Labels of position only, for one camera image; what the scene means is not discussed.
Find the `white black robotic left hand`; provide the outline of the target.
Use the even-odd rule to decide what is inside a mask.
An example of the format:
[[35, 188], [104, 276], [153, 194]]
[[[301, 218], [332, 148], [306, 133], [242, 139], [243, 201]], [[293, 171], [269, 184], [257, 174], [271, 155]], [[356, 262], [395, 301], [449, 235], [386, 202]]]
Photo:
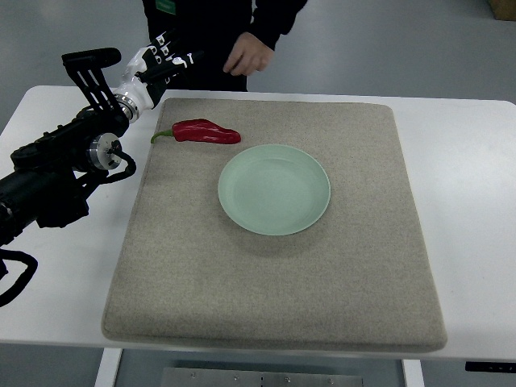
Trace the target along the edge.
[[203, 57], [202, 50], [184, 48], [174, 30], [163, 32], [129, 61], [114, 95], [136, 116], [156, 107], [173, 78], [191, 70]]

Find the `person's bare hand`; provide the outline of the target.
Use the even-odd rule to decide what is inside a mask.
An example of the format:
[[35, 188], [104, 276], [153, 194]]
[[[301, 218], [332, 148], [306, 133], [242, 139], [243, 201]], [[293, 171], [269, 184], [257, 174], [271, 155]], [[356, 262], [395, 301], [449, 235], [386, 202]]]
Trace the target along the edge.
[[264, 71], [273, 59], [274, 51], [249, 32], [244, 32], [235, 44], [223, 66], [223, 72], [232, 76], [250, 76]]

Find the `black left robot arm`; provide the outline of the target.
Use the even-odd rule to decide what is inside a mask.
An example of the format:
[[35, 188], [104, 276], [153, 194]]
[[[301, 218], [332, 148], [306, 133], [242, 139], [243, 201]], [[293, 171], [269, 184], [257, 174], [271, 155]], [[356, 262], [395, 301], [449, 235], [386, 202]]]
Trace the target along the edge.
[[116, 48], [62, 56], [89, 104], [70, 123], [11, 154], [14, 170], [1, 180], [2, 245], [31, 223], [66, 227], [89, 213], [87, 199], [97, 187], [135, 174], [135, 161], [119, 141], [130, 120], [102, 73], [120, 60]]

